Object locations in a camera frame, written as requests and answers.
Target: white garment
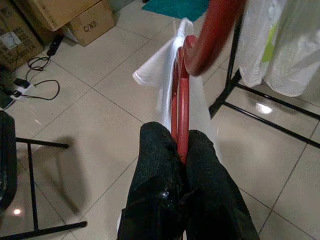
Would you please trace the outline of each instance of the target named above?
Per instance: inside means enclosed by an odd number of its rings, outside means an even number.
[[[158,109],[161,118],[160,123],[169,131],[171,130],[171,96],[173,85],[174,63],[178,48],[184,43],[186,36],[194,34],[193,23],[187,18],[181,21],[175,37],[169,40],[159,51],[133,73],[133,78],[140,85],[148,85],[159,88]],[[199,130],[207,135],[214,143],[218,159],[222,163],[217,131],[211,125],[208,105],[201,76],[190,76],[190,120],[189,128]]]
[[[248,87],[261,83],[264,76],[261,60],[269,31],[281,16],[286,0],[248,0],[241,27],[236,62]]]
[[[320,1],[288,0],[264,80],[278,93],[296,97],[319,70]]]
[[[303,93],[320,68],[320,1],[249,0],[236,61],[248,87],[262,78],[276,92]],[[271,27],[277,24],[269,63],[262,64]]]

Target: white cloth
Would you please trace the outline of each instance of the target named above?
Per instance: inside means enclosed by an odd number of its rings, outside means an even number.
[[[269,31],[281,16],[286,0],[248,0],[243,17],[236,62],[243,82],[248,87],[261,83],[265,68],[261,60],[265,53]]]
[[[320,1],[249,0],[236,61],[248,87],[262,78],[276,92],[296,97],[320,69]],[[270,62],[263,62],[271,27],[277,25]]]
[[[159,104],[157,111],[161,114],[160,123],[169,131],[171,130],[173,71],[177,50],[183,45],[186,36],[193,34],[194,28],[192,22],[184,18],[181,21],[176,35],[132,75],[135,81],[140,85],[159,88]],[[200,76],[190,76],[189,81],[189,128],[192,130],[199,130],[207,135],[207,137],[214,143],[217,157],[222,163],[218,142],[216,141],[217,130],[211,125],[202,78]]]
[[[278,93],[296,97],[319,70],[320,1],[288,0],[264,80]]]

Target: cardboard box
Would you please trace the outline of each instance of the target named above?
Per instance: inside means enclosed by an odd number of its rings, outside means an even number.
[[[113,12],[107,0],[101,0],[62,29],[64,35],[81,46],[86,46],[115,25]]]
[[[16,0],[50,31],[56,31],[99,0]]]
[[[43,47],[10,0],[0,1],[0,64],[14,71]]]
[[[38,19],[35,18],[35,16],[32,14],[32,9],[29,5],[23,4],[23,2],[20,0],[14,0],[14,3],[22,12],[26,20],[30,23],[31,27],[36,32],[41,42],[45,45],[51,43],[54,40],[57,33],[43,27],[42,23],[38,21]]]

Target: white tile floor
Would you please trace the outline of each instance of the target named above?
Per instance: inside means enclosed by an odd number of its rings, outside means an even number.
[[[73,232],[46,240],[114,240],[135,170],[140,126],[153,119],[157,91],[137,85],[132,72],[168,41],[179,20],[141,10],[136,0],[117,13],[112,30],[87,47],[63,44],[33,82],[57,79],[61,92],[47,102],[29,99],[7,110],[19,137],[66,142],[68,150],[33,147],[40,227],[88,221]],[[203,23],[195,23],[197,33]],[[231,41],[204,74],[208,105],[224,87]],[[17,71],[23,77],[27,68]],[[320,113],[319,78],[299,98],[279,96]],[[39,87],[44,96],[55,86]],[[320,142],[318,121],[235,90],[228,101]],[[262,240],[320,240],[320,150],[222,107],[212,120],[223,162],[241,189]],[[0,236],[30,231],[32,209],[26,148],[18,146],[18,191],[0,220]],[[13,211],[20,209],[20,215]]]

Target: teal mat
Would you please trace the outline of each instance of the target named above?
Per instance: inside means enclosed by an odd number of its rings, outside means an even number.
[[[188,18],[194,22],[208,5],[209,0],[150,0],[142,9],[177,19]]]

